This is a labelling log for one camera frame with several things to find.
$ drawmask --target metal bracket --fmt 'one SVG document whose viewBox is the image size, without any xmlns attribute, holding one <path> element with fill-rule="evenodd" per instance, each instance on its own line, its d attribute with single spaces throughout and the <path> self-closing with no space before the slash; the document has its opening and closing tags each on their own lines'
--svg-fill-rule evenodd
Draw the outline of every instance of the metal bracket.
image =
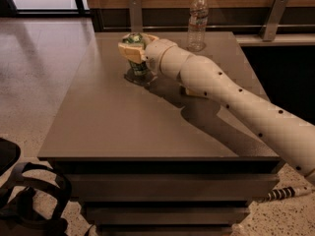
<svg viewBox="0 0 315 236">
<path fill-rule="evenodd" d="M 283 16 L 288 0 L 275 0 L 269 17 L 261 29 L 260 36 L 264 41 L 275 40 L 279 22 Z"/>
<path fill-rule="evenodd" d="M 141 0 L 129 0 L 129 14 L 131 32 L 142 32 L 142 6 Z"/>
</svg>

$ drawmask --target white robotic arm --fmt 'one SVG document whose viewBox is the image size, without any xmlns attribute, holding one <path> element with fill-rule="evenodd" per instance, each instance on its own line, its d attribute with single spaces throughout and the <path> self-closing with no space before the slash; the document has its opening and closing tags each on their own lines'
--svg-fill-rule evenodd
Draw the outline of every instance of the white robotic arm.
<svg viewBox="0 0 315 236">
<path fill-rule="evenodd" d="M 244 123 L 267 146 L 315 185 L 315 127 L 233 82 L 211 59 L 167 39 L 145 50 L 149 69 L 160 70 L 187 89 L 202 94 Z"/>
</svg>

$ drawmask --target black bag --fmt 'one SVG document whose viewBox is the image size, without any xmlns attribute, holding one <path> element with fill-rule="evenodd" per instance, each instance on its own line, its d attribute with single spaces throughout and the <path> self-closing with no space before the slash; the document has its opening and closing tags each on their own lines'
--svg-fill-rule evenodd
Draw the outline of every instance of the black bag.
<svg viewBox="0 0 315 236">
<path fill-rule="evenodd" d="M 46 181 L 25 177 L 30 170 L 46 170 L 56 174 L 55 186 Z M 9 203 L 14 187 L 25 186 Z M 57 205 L 50 219 L 45 219 L 32 208 L 35 190 L 54 197 Z M 61 214 L 71 197 L 71 184 L 62 174 L 44 165 L 18 163 L 9 179 L 0 188 L 0 234 L 3 236 L 65 236 L 67 220 Z"/>
</svg>

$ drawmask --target speckled floor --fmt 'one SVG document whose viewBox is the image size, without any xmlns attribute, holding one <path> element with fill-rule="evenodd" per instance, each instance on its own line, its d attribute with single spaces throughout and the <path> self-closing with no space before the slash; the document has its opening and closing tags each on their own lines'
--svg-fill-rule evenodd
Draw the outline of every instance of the speckled floor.
<svg viewBox="0 0 315 236">
<path fill-rule="evenodd" d="M 20 161 L 38 162 L 36 155 L 92 37 L 90 19 L 0 18 L 0 137 L 21 147 Z M 0 177 L 0 185 L 8 174 Z M 287 165 L 280 178 L 278 188 L 310 185 Z M 38 196 L 35 206 L 48 215 L 46 198 Z M 80 209 L 74 202 L 66 207 L 69 236 L 83 236 L 91 227 Z M 315 236 L 314 210 L 315 194 L 253 203 L 232 235 Z M 97 235 L 94 228 L 90 235 Z"/>
</svg>

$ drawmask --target clear bottle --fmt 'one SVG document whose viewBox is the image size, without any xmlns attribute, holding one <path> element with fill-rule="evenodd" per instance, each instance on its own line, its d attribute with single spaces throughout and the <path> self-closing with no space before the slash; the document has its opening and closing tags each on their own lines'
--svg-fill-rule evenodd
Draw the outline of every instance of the clear bottle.
<svg viewBox="0 0 315 236">
<path fill-rule="evenodd" d="M 187 48 L 200 51 L 205 47 L 205 32 L 209 7 L 207 0 L 194 0 L 190 6 L 190 19 L 187 34 Z"/>
</svg>

